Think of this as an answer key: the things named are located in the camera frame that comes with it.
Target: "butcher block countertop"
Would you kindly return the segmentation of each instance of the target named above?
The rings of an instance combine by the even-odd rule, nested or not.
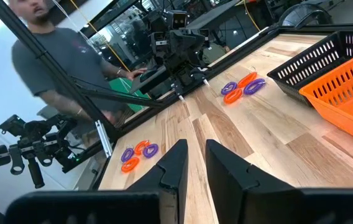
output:
[[[141,178],[179,140],[189,147],[185,223],[218,223],[209,189],[206,139],[215,139],[265,172],[295,187],[353,187],[353,137],[322,119],[316,110],[286,96],[266,74],[324,38],[279,35],[144,124],[120,138],[100,190],[126,189]],[[256,69],[267,82],[253,96],[223,103],[221,88]],[[128,145],[148,139],[159,145],[151,159],[141,158],[121,172]]]

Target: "gray t-shirt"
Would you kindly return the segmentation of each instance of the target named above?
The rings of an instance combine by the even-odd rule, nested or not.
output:
[[[102,92],[110,89],[101,71],[102,56],[98,55],[79,33],[71,29],[56,28],[48,34],[34,34],[34,36],[67,74],[83,80],[76,80],[77,84],[89,90]],[[43,91],[56,90],[59,94],[72,98],[64,88],[51,79],[46,66],[19,40],[12,47],[12,61],[16,71],[34,96],[38,96]],[[99,109],[114,114],[127,109],[125,103],[96,98],[91,100]],[[94,129],[92,123],[80,121],[75,131],[77,134],[84,134],[92,129]]]

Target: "orange ring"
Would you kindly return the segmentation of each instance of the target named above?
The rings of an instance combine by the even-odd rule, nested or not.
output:
[[[146,148],[148,145],[150,145],[150,141],[149,140],[145,140],[145,141],[141,141],[140,143],[138,143],[138,145],[135,147],[135,154],[142,155],[142,150],[144,148]]]
[[[225,104],[231,104],[238,100],[242,95],[243,91],[241,89],[235,89],[224,97],[224,102]]]
[[[133,157],[122,165],[121,171],[130,172],[131,170],[133,170],[135,168],[135,166],[138,165],[138,163],[139,163],[139,158]]]
[[[257,72],[251,72],[250,74],[248,74],[246,77],[244,77],[242,80],[239,81],[239,83],[237,84],[237,87],[244,88],[252,80],[255,80],[255,78],[257,78],[257,75],[258,75]]]

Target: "purple ring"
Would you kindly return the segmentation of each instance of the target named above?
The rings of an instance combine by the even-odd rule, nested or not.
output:
[[[230,82],[226,84],[224,88],[221,90],[222,95],[228,95],[231,91],[235,90],[237,88],[237,83],[235,82]]]
[[[158,145],[157,144],[151,144],[151,145],[148,145],[143,153],[144,153],[144,156],[148,159],[150,159],[151,157],[153,157],[154,155],[156,155],[158,151]]]
[[[264,87],[265,83],[266,82],[263,78],[259,78],[259,79],[256,79],[256,80],[250,82],[248,85],[245,86],[244,94],[245,95],[253,95],[258,90],[260,90],[262,87]]]
[[[124,151],[121,156],[121,162],[127,162],[134,155],[134,150],[132,148],[128,148]]]

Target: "wood grain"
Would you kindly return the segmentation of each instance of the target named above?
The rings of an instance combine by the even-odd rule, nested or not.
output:
[[[125,189],[142,177],[177,140],[189,145],[185,223],[217,223],[204,163],[205,140],[215,139],[275,177],[296,187],[353,187],[353,137],[316,110],[286,96],[268,72],[323,36],[279,35],[117,142],[99,189]],[[267,82],[253,96],[223,103],[221,88],[256,70]],[[149,139],[161,150],[123,174],[120,156]]]

